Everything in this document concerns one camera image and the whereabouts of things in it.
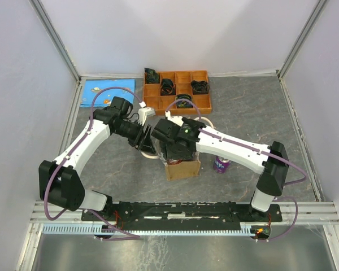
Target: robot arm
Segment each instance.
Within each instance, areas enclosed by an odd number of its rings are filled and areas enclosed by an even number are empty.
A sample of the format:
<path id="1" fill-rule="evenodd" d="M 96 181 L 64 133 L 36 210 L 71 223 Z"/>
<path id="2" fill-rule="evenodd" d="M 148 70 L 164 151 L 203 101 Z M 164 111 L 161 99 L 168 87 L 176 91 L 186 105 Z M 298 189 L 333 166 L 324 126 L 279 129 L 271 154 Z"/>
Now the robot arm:
<path id="1" fill-rule="evenodd" d="M 151 127 L 145 129 L 147 117 L 154 115 L 153 108 L 138 110 L 138 120 L 128 120 L 128 110 L 133 106 L 123 98 L 114 97 L 109 107 L 97 109 L 93 113 L 93 122 L 89 130 L 88 121 L 84 130 L 74 140 L 68 149 L 54 161 L 43 161 L 39 166 L 40 197 L 44 199 L 45 190 L 51 175 L 58 165 L 62 164 L 54 182 L 50 187 L 48 202 L 75 211 L 78 208 L 102 211 L 110 208 L 112 198 L 101 193 L 84 189 L 79 175 L 83 167 L 99 147 L 111 134 L 115 133 L 128 139 L 128 143 L 141 151 L 155 154 L 150 140 Z"/>
<path id="2" fill-rule="evenodd" d="M 152 136 L 162 142 L 167 159 L 190 160 L 198 151 L 224 157 L 260 174 L 251 200 L 251 206 L 259 212 L 267 212 L 274 197 L 283 192 L 289 166 L 263 154 L 272 153 L 287 160 L 285 147 L 279 142 L 272 146 L 247 142 L 218 132 L 200 121 L 171 117 L 169 112 L 166 119 L 158 122 Z"/>

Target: orange sorting tray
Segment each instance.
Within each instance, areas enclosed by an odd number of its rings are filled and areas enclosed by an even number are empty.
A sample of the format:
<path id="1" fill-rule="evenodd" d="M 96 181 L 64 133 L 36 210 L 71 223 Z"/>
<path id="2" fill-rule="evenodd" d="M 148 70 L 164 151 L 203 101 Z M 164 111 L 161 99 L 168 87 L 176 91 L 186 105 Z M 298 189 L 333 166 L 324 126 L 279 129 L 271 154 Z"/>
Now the orange sorting tray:
<path id="1" fill-rule="evenodd" d="M 211 90 L 208 94 L 193 94 L 191 82 L 206 81 L 208 82 L 207 71 L 181 71 L 181 72 L 157 72 L 159 74 L 159 82 L 163 78 L 169 78 L 176 84 L 176 95 L 190 94 L 192 101 L 199 108 L 201 114 L 209 114 L 212 111 Z M 156 114 L 163 116 L 167 106 L 169 106 L 176 96 L 161 96 L 160 84 L 146 84 L 146 74 L 144 75 L 143 100 L 148 107 L 155 109 Z M 176 108 L 171 107 L 171 115 L 197 115 L 194 108 Z"/>

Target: white wall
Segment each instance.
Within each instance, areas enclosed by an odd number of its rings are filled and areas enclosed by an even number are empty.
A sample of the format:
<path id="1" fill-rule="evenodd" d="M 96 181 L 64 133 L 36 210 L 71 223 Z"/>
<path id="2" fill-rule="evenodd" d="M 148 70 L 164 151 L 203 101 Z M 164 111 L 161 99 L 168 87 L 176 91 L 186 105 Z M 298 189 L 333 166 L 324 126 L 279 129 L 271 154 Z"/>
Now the white wall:
<path id="1" fill-rule="evenodd" d="M 14 270 L 75 81 L 28 0 L 0 1 L 0 270 Z"/>
<path id="2" fill-rule="evenodd" d="M 318 0 L 42 0 L 82 75 L 280 69 Z"/>
<path id="3" fill-rule="evenodd" d="M 325 196 L 339 214 L 339 0 L 328 2 L 285 83 Z"/>

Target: gray floor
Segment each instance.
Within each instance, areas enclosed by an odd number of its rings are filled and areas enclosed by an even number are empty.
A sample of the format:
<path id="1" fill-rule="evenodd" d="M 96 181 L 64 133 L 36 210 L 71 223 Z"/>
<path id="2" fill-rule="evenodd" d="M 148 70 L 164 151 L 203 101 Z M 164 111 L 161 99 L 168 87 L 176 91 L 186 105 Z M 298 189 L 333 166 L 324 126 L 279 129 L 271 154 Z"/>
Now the gray floor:
<path id="1" fill-rule="evenodd" d="M 143 80 L 136 80 L 136 93 L 140 96 L 142 86 Z M 277 77 L 213 77 L 210 86 L 213 111 L 208 117 L 217 130 L 256 143 L 270 145 L 274 140 L 280 141 L 289 159 L 305 168 Z M 74 137 L 88 117 L 89 109 L 80 108 Z M 114 201 L 249 202 L 259 176 L 235 163 L 225 174 L 217 174 L 212 168 L 213 160 L 213 155 L 200 154 L 199 177 L 167 181 L 159 160 L 144 158 L 126 139 L 112 135 L 90 158 L 81 180 L 86 188 L 111 195 Z M 290 169 L 287 181 L 300 177 Z M 283 195 L 292 195 L 300 202 L 315 201 L 309 181 L 286 187 Z"/>
<path id="2" fill-rule="evenodd" d="M 274 235 L 286 226 L 273 226 Z M 68 270 L 336 270 L 323 227 L 296 226 L 280 241 L 250 237 L 143 236 L 99 242 L 88 235 L 43 234 L 33 271 Z"/>

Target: soda can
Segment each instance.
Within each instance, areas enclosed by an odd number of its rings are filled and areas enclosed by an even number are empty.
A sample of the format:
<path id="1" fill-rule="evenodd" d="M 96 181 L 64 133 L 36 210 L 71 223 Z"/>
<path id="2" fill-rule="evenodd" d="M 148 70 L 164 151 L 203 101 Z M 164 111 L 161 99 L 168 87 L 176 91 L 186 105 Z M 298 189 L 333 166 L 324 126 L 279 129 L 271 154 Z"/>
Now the soda can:
<path id="1" fill-rule="evenodd" d="M 217 173 L 225 173 L 230 164 L 231 164 L 230 160 L 216 156 L 214 161 L 214 170 Z"/>

